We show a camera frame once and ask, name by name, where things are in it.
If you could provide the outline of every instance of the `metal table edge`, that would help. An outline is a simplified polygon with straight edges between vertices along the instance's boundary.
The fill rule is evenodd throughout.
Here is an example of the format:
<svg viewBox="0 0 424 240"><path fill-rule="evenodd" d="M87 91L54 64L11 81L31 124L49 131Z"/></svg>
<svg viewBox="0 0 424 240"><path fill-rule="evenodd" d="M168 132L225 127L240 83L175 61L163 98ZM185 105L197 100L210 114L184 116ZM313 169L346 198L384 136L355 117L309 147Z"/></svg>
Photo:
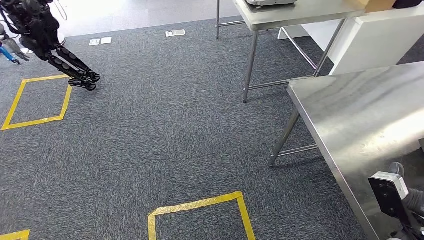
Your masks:
<svg viewBox="0 0 424 240"><path fill-rule="evenodd" d="M276 22L267 22L267 23L255 23L255 22L252 22L247 15L245 15L245 12L242 10L242 6L240 6L237 3L237 0L233 0L233 3L235 7L237 8L238 13L241 15L244 22L246 23L247 27L252 32L281 28L281 27L289 27L289 26L295 26L295 25L302 25L302 24L321 23L321 22L327 22L327 21L338 20L338 19L356 18L356 17L362 17L365 14L365 8L361 8L358 10L353 10L353 11L344 12L344 13L335 13L335 14L326 15L326 16L310 17L309 20L304 20L304 21L300 21L299 19L293 19L293 20L287 20L285 22L276 21Z"/></svg>
<svg viewBox="0 0 424 240"><path fill-rule="evenodd" d="M364 211L362 210L358 200L354 196L353 192L351 191L351 188L349 187L348 183L346 182L345 178L343 177L342 172L336 165L336 163L333 161L333 158L331 154L329 153L327 147L323 143L322 139L318 135L317 129L314 127L311 119L308 116L308 113L306 112L305 108L303 107L302 103L300 102L298 96L296 95L295 91L292 88L292 83L289 83L287 88L288 94L290 95L294 106L299 111L300 116L302 117L307 129L309 130L310 134L312 135L313 140L315 141L316 145L318 146L319 151L323 155L325 162L327 163L328 167L330 168L334 178L336 179L338 185L341 188L341 191L343 192L344 196L347 198L347 201L349 202L350 207L352 208L356 218L358 219L360 225L362 226L362 229L366 233L368 239L375 239L379 240L379 237L376 233L376 231L373 229L370 221L368 220L367 216L365 215Z"/></svg>

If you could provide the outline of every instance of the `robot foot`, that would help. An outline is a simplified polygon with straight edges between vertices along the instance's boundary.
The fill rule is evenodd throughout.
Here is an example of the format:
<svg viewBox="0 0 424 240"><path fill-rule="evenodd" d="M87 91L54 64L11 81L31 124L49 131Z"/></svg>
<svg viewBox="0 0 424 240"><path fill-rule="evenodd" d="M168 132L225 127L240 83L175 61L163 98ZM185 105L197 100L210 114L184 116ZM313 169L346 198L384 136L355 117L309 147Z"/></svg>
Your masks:
<svg viewBox="0 0 424 240"><path fill-rule="evenodd" d="M93 91L96 89L96 84L91 81L82 82L81 80L72 78L68 81L68 83L71 87L83 88L87 89L88 91Z"/></svg>
<svg viewBox="0 0 424 240"><path fill-rule="evenodd" d="M79 70L78 73L91 80L93 83L97 83L98 81L100 81L100 74L97 74L93 71Z"/></svg>
<svg viewBox="0 0 424 240"><path fill-rule="evenodd" d="M98 81L100 81L100 74L97 74L95 72L89 73L86 77L93 81L93 83L97 83Z"/></svg>

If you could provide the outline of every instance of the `metal table leg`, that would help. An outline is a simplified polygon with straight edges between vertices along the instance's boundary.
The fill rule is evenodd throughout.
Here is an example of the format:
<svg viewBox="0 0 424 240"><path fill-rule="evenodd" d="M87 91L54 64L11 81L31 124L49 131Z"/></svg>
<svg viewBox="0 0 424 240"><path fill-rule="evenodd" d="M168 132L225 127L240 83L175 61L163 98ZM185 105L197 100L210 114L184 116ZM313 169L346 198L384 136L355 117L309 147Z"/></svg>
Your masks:
<svg viewBox="0 0 424 240"><path fill-rule="evenodd" d="M314 77L318 77L318 74L320 74L321 68L323 68L323 65L326 62L326 59L329 55L329 52L330 52L331 48L333 47L333 44L336 41L336 38L339 35L340 30L342 29L345 22L346 22L346 19L342 19L340 21L340 23L338 24L337 28L335 29L335 32L332 35L330 42L328 43L328 46L325 49L324 54L321 57L321 60L319 61L318 65L316 66L315 73L313 74Z"/></svg>
<svg viewBox="0 0 424 240"><path fill-rule="evenodd" d="M268 161L268 166L272 167L276 163L276 159L281 149L283 149L284 145L287 142L287 139L289 139L289 136L292 133L293 128L298 122L300 116L301 115L299 114L299 111L297 109L294 109L293 113L291 114L290 120L288 121L288 124L284 129L283 135L281 136L280 140L278 141L277 145L275 145L274 150L272 151L272 156L271 159L269 159Z"/></svg>
<svg viewBox="0 0 424 240"><path fill-rule="evenodd" d="M303 58L306 59L306 61L309 63L309 65L315 70L317 69L317 65L315 65L314 61L309 58L309 56L302 50L302 48L296 43L296 41L293 39L293 37L287 32L287 30L282 27L282 32L287 36L288 40L293 44L293 46L297 49L297 51L302 54Z"/></svg>
<svg viewBox="0 0 424 240"><path fill-rule="evenodd" d="M324 54L322 55L321 60L319 61L318 65L316 66L315 73L313 74L314 78L318 77L318 75L320 74L321 68L323 67L323 65L324 65L324 63L325 63L325 61L328 57L328 54L329 54L331 48L333 47L333 44L336 41L336 38L339 35L339 32L342 29L345 22L346 22L346 19L342 19L340 21L340 23L338 24L333 36L331 37L330 42L328 43L327 48L324 51ZM268 165L270 167L274 166L278 157L296 154L296 153L300 153L300 152L305 152L305 151L309 151L309 150L314 150L314 149L318 148L317 145L311 145L311 146L304 146L304 147L299 147L299 148L296 148L296 149L291 149L291 150L281 152L281 149L283 149L284 145L287 142L287 139L289 139L290 133L292 132L293 128L295 127L295 124L298 121L299 117L300 117L299 111L297 109L295 109L293 111L293 113L291 114L290 120L288 121L288 125L285 128L283 135L281 136L280 140L275 145L275 147L272 151L272 156L268 161Z"/></svg>
<svg viewBox="0 0 424 240"><path fill-rule="evenodd" d="M220 38L220 3L221 0L216 0L216 39Z"/></svg>
<svg viewBox="0 0 424 240"><path fill-rule="evenodd" d="M243 103L248 102L249 85L251 84L253 64L255 62L256 46L258 45L258 31L253 32L253 40L250 48L249 65L247 66L246 78L244 79Z"/></svg>

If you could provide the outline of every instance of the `robot leg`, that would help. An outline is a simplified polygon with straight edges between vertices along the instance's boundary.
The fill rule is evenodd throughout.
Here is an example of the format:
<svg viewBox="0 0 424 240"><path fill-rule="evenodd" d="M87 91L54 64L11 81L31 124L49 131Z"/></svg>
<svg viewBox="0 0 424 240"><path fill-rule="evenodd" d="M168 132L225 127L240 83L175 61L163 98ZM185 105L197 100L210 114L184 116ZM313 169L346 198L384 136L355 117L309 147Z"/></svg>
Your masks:
<svg viewBox="0 0 424 240"><path fill-rule="evenodd" d="M49 56L48 63L55 66L57 70L72 78L68 81L71 87L85 88L88 91L93 91L96 89L96 84L93 81L91 81L86 76L81 75L79 71L73 69L71 66L69 66L69 64L62 61L58 57L53 55Z"/></svg>
<svg viewBox="0 0 424 240"><path fill-rule="evenodd" d="M75 54L73 54L67 48L59 46L57 47L56 52L59 57L65 59L68 63L80 69L80 74L84 75L86 78L90 79L94 83L100 80L100 74L97 74L93 70L91 70L83 61L81 61L77 56L75 56Z"/></svg>

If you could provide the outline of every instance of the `cardboard box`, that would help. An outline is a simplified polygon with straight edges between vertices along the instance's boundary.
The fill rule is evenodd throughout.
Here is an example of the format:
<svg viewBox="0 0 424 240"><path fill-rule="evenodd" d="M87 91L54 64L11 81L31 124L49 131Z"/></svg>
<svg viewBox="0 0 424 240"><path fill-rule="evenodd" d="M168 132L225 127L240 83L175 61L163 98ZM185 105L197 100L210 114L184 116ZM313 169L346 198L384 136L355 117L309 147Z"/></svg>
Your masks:
<svg viewBox="0 0 424 240"><path fill-rule="evenodd" d="M390 10L393 8L396 0L358 0L365 6L366 13L374 13Z"/></svg>

